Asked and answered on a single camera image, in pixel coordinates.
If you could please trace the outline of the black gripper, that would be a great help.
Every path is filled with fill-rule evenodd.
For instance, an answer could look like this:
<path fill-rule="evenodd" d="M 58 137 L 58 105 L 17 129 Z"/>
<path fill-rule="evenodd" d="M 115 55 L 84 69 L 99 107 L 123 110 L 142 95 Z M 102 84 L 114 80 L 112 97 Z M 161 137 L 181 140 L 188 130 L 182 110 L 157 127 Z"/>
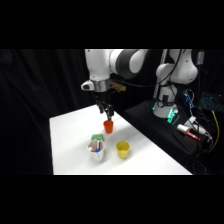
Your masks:
<path fill-rule="evenodd" d="M 112 120 L 114 116 L 114 107 L 110 102 L 110 92 L 96 92 L 95 93 L 96 98 L 96 105 L 98 106 L 100 113 L 106 113 L 107 120 Z"/>

